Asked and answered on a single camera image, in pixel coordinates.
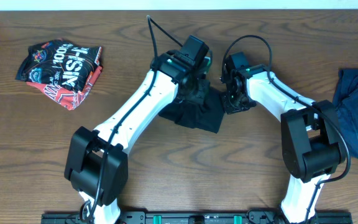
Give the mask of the folded red printed shirt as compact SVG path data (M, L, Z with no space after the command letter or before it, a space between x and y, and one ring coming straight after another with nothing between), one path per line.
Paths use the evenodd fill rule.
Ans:
M94 72L88 75L85 87L82 91L70 91L60 85L47 85L41 83L27 82L26 84L40 90L45 96L63 106L67 110L74 110L82 104L97 81L103 68L98 66Z

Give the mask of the black Hydrogen t-shirt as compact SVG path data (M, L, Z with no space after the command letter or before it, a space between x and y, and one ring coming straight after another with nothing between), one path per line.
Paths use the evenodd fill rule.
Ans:
M220 93L219 90L210 87L203 105L188 102L170 103L158 115L180 126L218 133L224 116Z

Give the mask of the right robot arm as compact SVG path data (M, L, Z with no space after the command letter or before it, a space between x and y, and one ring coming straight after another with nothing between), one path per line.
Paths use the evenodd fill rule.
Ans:
M270 65L251 66L244 53L225 56L221 81L227 114L262 105L280 122L282 157L290 173L278 218L285 223L318 221L316 202L338 165L350 162L331 102L316 102L281 82Z

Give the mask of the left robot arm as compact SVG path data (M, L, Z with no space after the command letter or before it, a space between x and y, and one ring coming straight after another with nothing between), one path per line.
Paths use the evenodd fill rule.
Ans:
M202 105L208 92L203 69L209 47L191 35L180 50L155 57L136 92L92 131L80 127L71 137L64 176L84 198L83 223L114 223L117 198L128 180L129 153L150 122L172 103Z

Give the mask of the folded black printed shirt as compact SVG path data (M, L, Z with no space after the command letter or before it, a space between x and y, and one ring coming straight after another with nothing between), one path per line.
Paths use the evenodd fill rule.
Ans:
M83 91L88 76L101 65L102 49L80 46L66 39L31 45L15 79Z

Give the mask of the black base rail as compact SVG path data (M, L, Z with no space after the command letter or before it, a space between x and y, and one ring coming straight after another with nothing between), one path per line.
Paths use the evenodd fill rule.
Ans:
M76 213L44 213L41 224L85 223ZM278 224L289 223L282 213L274 210L249 210L246 213L151 213L122 212L116 224ZM349 212L316 212L307 223L352 224Z

